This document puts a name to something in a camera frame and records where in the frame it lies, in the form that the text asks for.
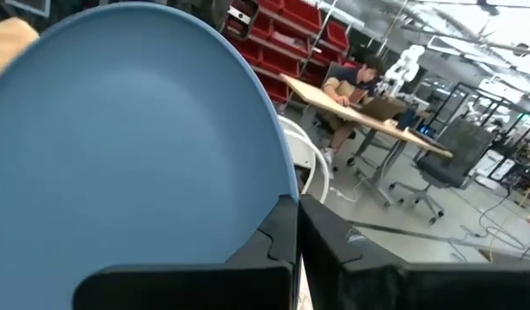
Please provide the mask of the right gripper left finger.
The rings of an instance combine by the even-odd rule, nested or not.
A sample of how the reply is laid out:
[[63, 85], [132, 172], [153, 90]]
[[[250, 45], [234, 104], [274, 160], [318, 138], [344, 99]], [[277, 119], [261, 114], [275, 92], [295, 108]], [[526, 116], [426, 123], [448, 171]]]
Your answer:
[[119, 265], [86, 277], [74, 310], [292, 309], [299, 204], [280, 196], [249, 240], [223, 263]]

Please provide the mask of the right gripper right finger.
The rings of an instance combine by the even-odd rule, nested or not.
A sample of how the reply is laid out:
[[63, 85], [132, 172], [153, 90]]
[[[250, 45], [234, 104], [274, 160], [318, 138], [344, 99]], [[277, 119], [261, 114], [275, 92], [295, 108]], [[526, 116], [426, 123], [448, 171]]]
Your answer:
[[530, 261], [409, 263], [311, 195], [299, 237], [316, 309], [530, 310]]

